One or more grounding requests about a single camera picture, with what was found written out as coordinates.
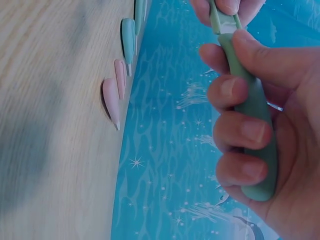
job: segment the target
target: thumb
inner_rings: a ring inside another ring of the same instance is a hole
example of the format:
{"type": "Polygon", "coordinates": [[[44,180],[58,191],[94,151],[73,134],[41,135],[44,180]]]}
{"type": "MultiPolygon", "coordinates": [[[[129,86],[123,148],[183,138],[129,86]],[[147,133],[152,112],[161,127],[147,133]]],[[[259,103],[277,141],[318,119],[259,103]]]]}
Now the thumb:
{"type": "Polygon", "coordinates": [[[234,33],[232,43],[241,64],[265,83],[297,90],[319,71],[317,47],[268,48],[243,29],[234,33]]]}
{"type": "Polygon", "coordinates": [[[240,0],[215,0],[217,8],[227,15],[234,15],[239,10],[240,0]]]}

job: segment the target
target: green tool handle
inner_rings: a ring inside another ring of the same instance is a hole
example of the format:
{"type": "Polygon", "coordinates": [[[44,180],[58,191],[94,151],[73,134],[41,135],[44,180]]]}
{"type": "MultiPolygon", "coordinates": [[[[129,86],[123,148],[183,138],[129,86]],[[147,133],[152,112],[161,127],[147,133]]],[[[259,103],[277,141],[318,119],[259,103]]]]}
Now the green tool handle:
{"type": "MultiPolygon", "coordinates": [[[[230,67],[230,73],[245,79],[249,91],[247,100],[237,105],[234,110],[244,115],[261,119],[272,126],[269,107],[260,79],[249,73],[239,62],[232,44],[233,34],[224,33],[218,36],[230,67]]],[[[273,134],[270,143],[263,149],[252,150],[245,148],[244,153],[262,159],[268,166],[268,174],[264,181],[257,185],[242,186],[242,192],[255,201],[267,201],[275,193],[278,175],[278,155],[276,137],[273,134]]]]}

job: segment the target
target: wooden surface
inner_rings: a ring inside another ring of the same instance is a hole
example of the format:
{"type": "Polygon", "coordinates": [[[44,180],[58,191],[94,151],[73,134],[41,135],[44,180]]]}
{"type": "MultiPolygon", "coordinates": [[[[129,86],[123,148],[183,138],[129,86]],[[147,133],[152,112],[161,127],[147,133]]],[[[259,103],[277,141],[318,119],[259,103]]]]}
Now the wooden surface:
{"type": "Polygon", "coordinates": [[[132,81],[120,132],[100,84],[115,76],[121,19],[133,9],[133,0],[0,0],[0,240],[110,238],[132,81]]]}

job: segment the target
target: pink false nail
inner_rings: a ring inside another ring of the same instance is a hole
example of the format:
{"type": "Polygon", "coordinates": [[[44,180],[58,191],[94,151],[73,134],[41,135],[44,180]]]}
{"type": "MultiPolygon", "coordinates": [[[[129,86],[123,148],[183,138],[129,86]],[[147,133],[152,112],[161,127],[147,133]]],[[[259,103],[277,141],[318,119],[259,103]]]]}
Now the pink false nail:
{"type": "Polygon", "coordinates": [[[127,88],[127,67],[125,64],[125,61],[120,60],[122,64],[122,69],[123,69],[123,79],[124,79],[124,88],[127,88]]]}
{"type": "Polygon", "coordinates": [[[115,68],[116,82],[118,84],[119,98],[123,100],[125,99],[126,87],[125,87],[124,65],[122,64],[121,60],[116,59],[114,61],[114,68],[115,68]]]}
{"type": "Polygon", "coordinates": [[[120,109],[119,109],[119,94],[117,91],[116,80],[107,78],[102,83],[103,99],[110,115],[111,121],[115,128],[120,130],[120,109]]]}

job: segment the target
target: blue patterned background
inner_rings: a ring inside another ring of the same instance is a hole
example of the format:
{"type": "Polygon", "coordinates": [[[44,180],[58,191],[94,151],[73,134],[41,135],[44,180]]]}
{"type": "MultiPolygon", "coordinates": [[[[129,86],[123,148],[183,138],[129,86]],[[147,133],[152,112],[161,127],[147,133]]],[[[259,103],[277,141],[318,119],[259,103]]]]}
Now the blue patterned background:
{"type": "MultiPolygon", "coordinates": [[[[270,47],[319,45],[319,14],[317,1],[267,0],[248,30],[270,47]]],[[[219,114],[206,91],[218,75],[198,55],[210,42],[217,38],[187,0],[153,0],[127,112],[112,240],[279,239],[216,180],[219,114]]]]}

